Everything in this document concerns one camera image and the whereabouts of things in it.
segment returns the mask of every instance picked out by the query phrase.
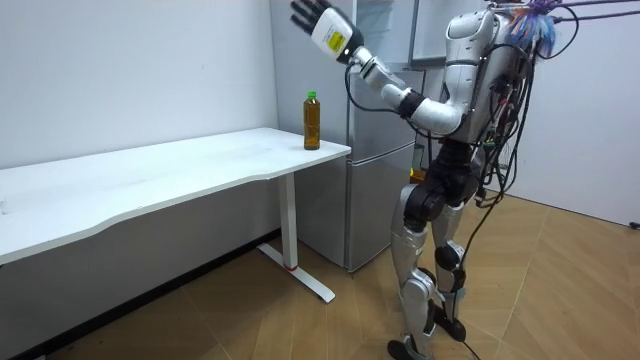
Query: baseboard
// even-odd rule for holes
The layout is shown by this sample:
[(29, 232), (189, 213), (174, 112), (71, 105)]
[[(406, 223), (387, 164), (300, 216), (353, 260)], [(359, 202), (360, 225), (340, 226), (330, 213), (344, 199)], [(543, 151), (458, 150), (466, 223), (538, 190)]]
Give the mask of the baseboard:
[(115, 308), (108, 310), (91, 320), (88, 320), (70, 330), (63, 332), (39, 345), (26, 350), (9, 360), (34, 360), (40, 356), (51, 354), (63, 347), (70, 345), (74, 341), (98, 330), (99, 328), (118, 320), (119, 318), (137, 310), (144, 305), (180, 288), (181, 286), (190, 283), (191, 281), (209, 273), (210, 271), (234, 260), (251, 250), (255, 249), (258, 245), (261, 245), (267, 241), (273, 240), (280, 236), (280, 229), (271, 231), (255, 240), (248, 242), (239, 248), (220, 256), (204, 265), (186, 272), (174, 279), (167, 281), (166, 283), (147, 291), (146, 293), (139, 295), (123, 304), (116, 306)]

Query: desk tabletop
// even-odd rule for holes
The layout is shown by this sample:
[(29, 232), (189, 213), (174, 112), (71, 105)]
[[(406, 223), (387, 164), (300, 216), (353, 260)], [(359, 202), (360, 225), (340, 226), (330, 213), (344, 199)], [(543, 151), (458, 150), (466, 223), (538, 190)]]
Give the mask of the desk tabletop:
[(142, 214), (345, 156), (259, 128), (0, 170), (0, 264)]

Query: robot elbow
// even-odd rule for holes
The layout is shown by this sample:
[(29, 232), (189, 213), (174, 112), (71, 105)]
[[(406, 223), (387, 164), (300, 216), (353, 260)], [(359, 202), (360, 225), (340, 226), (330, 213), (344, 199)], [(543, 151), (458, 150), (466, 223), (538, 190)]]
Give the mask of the robot elbow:
[(418, 126), (437, 135), (450, 135), (462, 123), (462, 112), (448, 104), (424, 99), (411, 116)]

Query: brown liquid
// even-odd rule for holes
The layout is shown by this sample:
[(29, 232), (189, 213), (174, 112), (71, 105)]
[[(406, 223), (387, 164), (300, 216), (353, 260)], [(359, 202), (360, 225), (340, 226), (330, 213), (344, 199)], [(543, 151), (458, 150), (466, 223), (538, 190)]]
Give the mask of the brown liquid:
[(315, 98), (304, 102), (304, 148), (320, 148), (320, 102)]

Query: robot leg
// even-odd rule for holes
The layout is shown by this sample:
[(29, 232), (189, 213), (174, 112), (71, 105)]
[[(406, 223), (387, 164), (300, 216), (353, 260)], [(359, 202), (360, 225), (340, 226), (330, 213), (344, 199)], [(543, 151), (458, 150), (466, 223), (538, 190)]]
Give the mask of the robot leg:
[(417, 266), (427, 237), (427, 228), (416, 233), (403, 225), (405, 203), (414, 188), (415, 185), (409, 185), (402, 190), (391, 230), (393, 264), (409, 333), (404, 336), (403, 343), (389, 342), (387, 350), (396, 360), (433, 360), (431, 337), (435, 330), (435, 304), (431, 298), (435, 294), (436, 280), (429, 271)]
[(464, 341), (467, 333), (458, 320), (458, 305), (464, 298), (466, 273), (462, 257), (464, 248), (452, 239), (460, 223), (464, 203), (456, 207), (445, 205), (440, 216), (432, 223), (435, 242), (436, 275), (442, 307), (436, 306), (435, 321), (456, 341)]

